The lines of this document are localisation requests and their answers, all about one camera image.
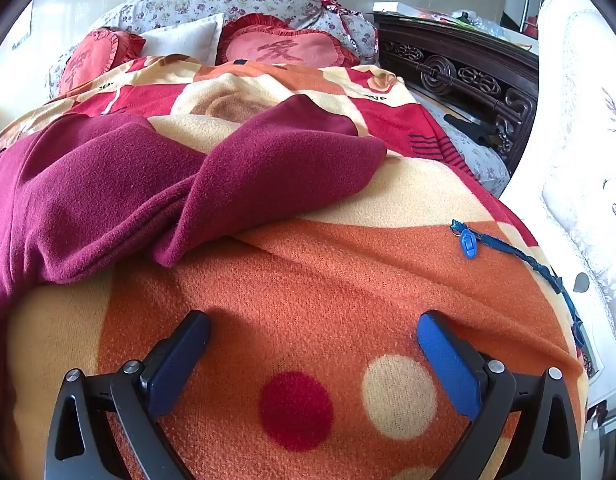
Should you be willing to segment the maroon fleece garment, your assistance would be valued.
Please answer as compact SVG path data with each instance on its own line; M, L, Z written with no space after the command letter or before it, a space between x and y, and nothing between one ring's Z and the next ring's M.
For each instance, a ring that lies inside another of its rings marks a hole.
M73 283L135 252L191 248L343 200L386 145L292 96L208 153L143 117L70 114L0 153L0 326L42 283Z

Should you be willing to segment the orange red patterned blanket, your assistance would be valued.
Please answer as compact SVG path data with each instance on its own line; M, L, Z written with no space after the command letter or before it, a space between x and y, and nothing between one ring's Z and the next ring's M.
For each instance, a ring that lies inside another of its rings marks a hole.
M67 370L114 372L192 310L209 345L161 424L200 479L431 477L467 420L416 342L428 310L513 372L559 368L583 425L588 378L566 301L527 264L538 243L392 73L138 58L15 119L0 153L70 114L137 115L208 153L292 96L385 143L369 184L172 266L135 252L28 289L0 326L0 471L42 477Z

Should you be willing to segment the floral bed sheet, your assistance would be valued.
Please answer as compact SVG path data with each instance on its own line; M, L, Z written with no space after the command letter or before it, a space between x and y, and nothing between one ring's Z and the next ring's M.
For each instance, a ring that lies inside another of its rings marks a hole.
M479 183L492 195L500 197L508 185L510 175L498 153L492 148L478 144L472 140L466 133L457 128L452 122L448 122L445 116L449 115L454 122L467 122L467 119L451 110L451 108L428 98L422 92L415 90L409 86L409 91L414 99L422 104L428 110L428 113L434 117L434 120L449 136L451 142L463 157L464 162L475 174Z

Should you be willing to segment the dark carved wooden headboard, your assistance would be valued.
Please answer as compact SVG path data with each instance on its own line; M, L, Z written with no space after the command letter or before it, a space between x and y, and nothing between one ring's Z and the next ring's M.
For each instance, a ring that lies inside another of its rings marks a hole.
M375 12L379 63L479 126L513 174L536 118L539 58L465 25Z

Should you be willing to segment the small red heart cushion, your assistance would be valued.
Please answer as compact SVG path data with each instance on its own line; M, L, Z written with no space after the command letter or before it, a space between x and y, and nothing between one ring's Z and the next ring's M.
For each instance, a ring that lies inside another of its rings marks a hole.
M63 70L58 93L63 94L134 60L145 39L132 32L100 27L89 32L76 47Z

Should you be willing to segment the white embroidered quilt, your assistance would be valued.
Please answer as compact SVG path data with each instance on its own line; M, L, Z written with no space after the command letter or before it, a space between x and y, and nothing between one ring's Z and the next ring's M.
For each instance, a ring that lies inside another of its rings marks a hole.
M539 51L556 152L543 200L591 271L616 336L616 35L591 0L545 0Z

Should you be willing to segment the white pillow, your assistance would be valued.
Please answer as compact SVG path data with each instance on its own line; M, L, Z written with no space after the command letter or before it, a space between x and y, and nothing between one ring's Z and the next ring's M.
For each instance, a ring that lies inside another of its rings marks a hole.
M184 54L201 64L216 64L224 14L218 13L189 23L170 25L143 32L142 56Z

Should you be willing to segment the large red heart cushion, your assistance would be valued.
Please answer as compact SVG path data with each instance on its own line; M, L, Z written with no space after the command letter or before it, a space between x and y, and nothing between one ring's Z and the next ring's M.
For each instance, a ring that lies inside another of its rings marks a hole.
M250 13L223 26L219 63L237 60L314 68L352 67L359 59L328 32L293 29L272 15Z

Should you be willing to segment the floral bolster pillow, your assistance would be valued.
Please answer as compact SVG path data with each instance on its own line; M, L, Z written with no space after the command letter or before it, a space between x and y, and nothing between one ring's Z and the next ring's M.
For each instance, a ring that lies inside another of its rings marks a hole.
M337 0L128 0L98 18L95 28L116 27L142 34L222 13L231 23L247 14L271 15L293 29L320 29L334 36L361 63L378 61L374 25Z

